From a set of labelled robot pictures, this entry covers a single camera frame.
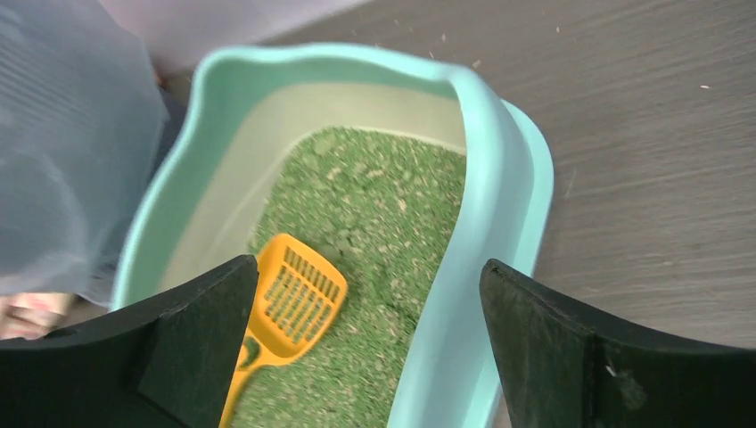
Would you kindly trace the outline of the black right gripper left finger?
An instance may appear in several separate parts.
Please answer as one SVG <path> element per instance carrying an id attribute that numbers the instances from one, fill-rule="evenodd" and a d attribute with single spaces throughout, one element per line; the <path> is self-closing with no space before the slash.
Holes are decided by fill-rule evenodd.
<path id="1" fill-rule="evenodd" d="M 2 341 L 2 426 L 217 426 L 257 281 L 240 255 L 104 316 Z"/>

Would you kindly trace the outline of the orange litter scoop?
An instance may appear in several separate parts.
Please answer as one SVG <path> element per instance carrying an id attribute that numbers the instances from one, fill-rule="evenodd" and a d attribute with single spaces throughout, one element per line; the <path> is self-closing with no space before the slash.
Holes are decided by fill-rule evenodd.
<path id="1" fill-rule="evenodd" d="M 252 374 L 305 355 L 333 324 L 348 284 L 324 256 L 288 234 L 271 238 L 257 257 L 259 280 L 235 365 L 221 427 Z"/>

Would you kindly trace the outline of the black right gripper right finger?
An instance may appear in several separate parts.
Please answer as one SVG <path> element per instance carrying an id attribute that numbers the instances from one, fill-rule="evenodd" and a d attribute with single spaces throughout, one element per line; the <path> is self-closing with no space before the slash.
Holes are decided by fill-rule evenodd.
<path id="1" fill-rule="evenodd" d="M 752 427 L 755 353 L 664 333 L 491 259 L 482 311 L 514 427 Z"/>

